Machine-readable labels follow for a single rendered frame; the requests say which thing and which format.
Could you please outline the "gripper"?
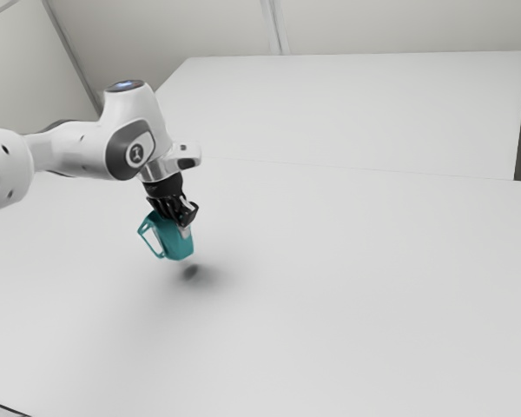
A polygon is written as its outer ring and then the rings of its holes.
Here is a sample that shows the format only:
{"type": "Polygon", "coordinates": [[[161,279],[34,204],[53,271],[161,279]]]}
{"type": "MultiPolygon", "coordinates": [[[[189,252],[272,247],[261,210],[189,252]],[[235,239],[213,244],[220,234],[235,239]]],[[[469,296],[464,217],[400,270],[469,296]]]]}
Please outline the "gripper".
{"type": "Polygon", "coordinates": [[[162,218],[175,219],[182,238],[190,236],[190,225],[195,219],[199,206],[188,201],[183,192],[183,177],[181,172],[175,173],[158,182],[144,182],[142,186],[147,194],[147,201],[153,210],[162,218]],[[172,197],[178,199],[175,212],[172,197]]]}

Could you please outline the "teal faceted mug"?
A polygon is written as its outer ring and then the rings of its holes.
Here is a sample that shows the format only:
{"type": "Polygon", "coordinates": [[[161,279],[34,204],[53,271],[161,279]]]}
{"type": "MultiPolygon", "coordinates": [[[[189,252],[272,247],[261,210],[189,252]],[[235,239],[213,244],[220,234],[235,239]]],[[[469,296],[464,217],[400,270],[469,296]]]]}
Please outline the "teal faceted mug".
{"type": "Polygon", "coordinates": [[[158,259],[182,261],[195,251],[190,227],[181,229],[171,219],[151,211],[137,229],[149,250],[158,259]]]}

